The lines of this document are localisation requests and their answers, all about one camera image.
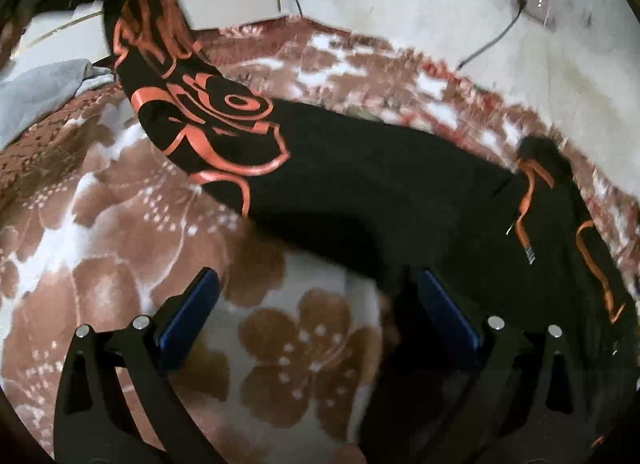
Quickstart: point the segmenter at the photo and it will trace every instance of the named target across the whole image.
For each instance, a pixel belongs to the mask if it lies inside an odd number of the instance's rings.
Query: grey towel
[[[110,69],[94,67],[86,59],[36,67],[0,82],[0,150],[73,96],[110,82]]]

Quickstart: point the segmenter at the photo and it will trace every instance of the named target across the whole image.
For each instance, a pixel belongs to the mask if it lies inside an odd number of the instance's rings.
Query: electrical socket
[[[519,9],[518,0],[511,0],[516,10]],[[522,10],[523,15],[542,24],[550,31],[556,30],[556,18],[551,13],[549,0],[527,0],[527,5]]]

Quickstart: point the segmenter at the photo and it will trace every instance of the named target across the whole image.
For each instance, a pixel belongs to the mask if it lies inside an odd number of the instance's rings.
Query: black t-shirt
[[[176,0],[111,0],[106,35],[153,143],[216,199],[395,293],[511,174],[422,131],[262,98],[200,51]]]

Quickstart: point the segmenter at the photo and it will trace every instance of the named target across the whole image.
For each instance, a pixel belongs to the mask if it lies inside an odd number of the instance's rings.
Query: bed
[[[198,38],[226,77],[257,94],[437,134],[509,169],[522,137],[551,137],[639,303],[638,201],[534,112],[424,53],[297,16]],[[223,300],[173,384],[222,456],[325,463],[355,441],[385,346],[397,341],[375,284],[263,236],[202,192],[153,147],[117,82],[73,98],[0,152],[0,227],[2,387],[47,451],[75,327],[124,327],[203,266],[223,276]],[[314,356],[308,366],[292,355],[300,343]],[[296,364],[307,370],[291,374]],[[159,444],[120,379],[145,439]]]

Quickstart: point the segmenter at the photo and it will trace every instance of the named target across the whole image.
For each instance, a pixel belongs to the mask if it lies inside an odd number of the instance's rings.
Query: flower pattern
[[[16,235],[12,248],[20,262],[35,253],[47,229],[57,230],[62,226],[80,179],[97,163],[97,145],[113,143],[111,131],[104,125],[88,127],[67,139],[67,147],[77,151],[60,156],[47,170],[31,170],[25,174],[20,181],[24,197],[19,205],[2,214],[2,221],[10,224]],[[78,158],[82,159],[79,166],[74,163]]]
[[[242,404],[255,417],[290,428],[315,399],[322,429],[346,439],[356,391],[371,383],[380,361],[377,329],[351,332],[344,299],[311,289],[298,303],[298,320],[276,309],[258,309],[240,326],[239,338],[258,362],[241,389]]]
[[[90,247],[127,261],[151,288],[153,309],[181,293],[203,267],[241,307],[259,305],[284,274],[281,243],[259,235],[168,161],[146,137],[126,147],[76,201],[76,223],[102,234]]]
[[[18,285],[18,269],[10,255],[18,244],[18,233],[13,226],[0,230],[0,297],[14,298]]]
[[[113,258],[48,271],[17,305],[2,350],[3,388],[45,450],[52,450],[58,382],[76,326],[119,329],[130,321],[121,311],[135,314],[140,303],[129,270]]]
[[[203,336],[200,336],[180,370],[173,376],[172,385],[187,406],[197,404],[199,394],[226,401],[230,385],[226,355],[209,350]]]

